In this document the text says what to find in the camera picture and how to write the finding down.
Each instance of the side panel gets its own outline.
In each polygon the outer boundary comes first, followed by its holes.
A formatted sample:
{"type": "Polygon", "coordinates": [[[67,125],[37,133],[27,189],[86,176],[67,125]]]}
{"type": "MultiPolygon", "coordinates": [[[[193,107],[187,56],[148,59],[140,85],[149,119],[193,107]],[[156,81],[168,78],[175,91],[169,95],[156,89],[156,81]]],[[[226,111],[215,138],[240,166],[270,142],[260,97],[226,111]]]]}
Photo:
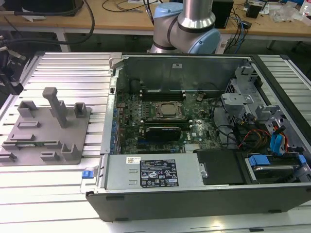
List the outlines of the side panel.
{"type": "Polygon", "coordinates": [[[92,194],[86,199],[104,221],[288,211],[311,200],[305,187],[189,192],[92,194]]]}

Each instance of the warning label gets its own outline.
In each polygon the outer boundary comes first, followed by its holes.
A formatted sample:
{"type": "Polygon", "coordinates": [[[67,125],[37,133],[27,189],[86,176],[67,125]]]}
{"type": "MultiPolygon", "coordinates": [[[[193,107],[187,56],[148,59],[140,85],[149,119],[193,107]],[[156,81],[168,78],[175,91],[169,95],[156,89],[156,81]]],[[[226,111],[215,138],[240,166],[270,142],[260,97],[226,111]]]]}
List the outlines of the warning label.
{"type": "Polygon", "coordinates": [[[179,186],[175,160],[141,160],[140,186],[143,188],[179,186]]]}

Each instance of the small electronic device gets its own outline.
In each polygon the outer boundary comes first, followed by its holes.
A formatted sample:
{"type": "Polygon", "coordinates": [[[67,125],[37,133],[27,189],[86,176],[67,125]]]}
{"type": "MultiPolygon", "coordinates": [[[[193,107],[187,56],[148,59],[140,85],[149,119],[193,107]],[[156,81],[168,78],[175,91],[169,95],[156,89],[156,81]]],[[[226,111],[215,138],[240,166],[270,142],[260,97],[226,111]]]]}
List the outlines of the small electronic device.
{"type": "Polygon", "coordinates": [[[246,11],[246,17],[257,18],[261,10],[262,6],[259,3],[258,4],[256,2],[250,3],[246,11]]]}

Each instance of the white label sticker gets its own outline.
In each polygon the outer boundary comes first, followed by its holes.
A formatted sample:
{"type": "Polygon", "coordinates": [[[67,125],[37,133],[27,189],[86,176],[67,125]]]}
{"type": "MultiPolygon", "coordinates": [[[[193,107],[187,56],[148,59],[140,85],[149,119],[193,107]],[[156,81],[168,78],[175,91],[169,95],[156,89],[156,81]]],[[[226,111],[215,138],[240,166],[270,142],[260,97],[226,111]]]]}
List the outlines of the white label sticker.
{"type": "Polygon", "coordinates": [[[140,157],[126,157],[126,163],[127,164],[139,164],[140,157]]]}

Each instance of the cable bundle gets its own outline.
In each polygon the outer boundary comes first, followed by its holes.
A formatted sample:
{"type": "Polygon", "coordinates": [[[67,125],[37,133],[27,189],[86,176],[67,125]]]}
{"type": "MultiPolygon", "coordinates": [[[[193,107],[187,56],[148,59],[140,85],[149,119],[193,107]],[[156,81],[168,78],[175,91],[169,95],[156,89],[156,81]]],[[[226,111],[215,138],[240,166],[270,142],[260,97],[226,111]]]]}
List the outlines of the cable bundle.
{"type": "Polygon", "coordinates": [[[234,19],[234,20],[236,21],[236,23],[237,23],[237,31],[236,31],[234,37],[232,38],[232,40],[229,42],[227,48],[225,49],[225,52],[226,52],[227,50],[230,51],[230,49],[231,49],[233,46],[237,45],[237,48],[236,48],[236,50],[235,50],[235,52],[234,52],[234,54],[236,54],[236,53],[239,51],[239,49],[240,49],[242,43],[245,41],[245,37],[246,37],[246,35],[247,35],[247,33],[248,33],[248,29],[245,29],[245,28],[243,27],[243,23],[242,23],[242,21],[241,21],[241,18],[240,18],[239,15],[237,15],[237,14],[235,13],[235,10],[234,10],[233,7],[232,7],[232,10],[233,10],[233,12],[231,12],[231,13],[232,13],[232,16],[230,16],[230,18],[232,18],[232,19],[234,19]]]}

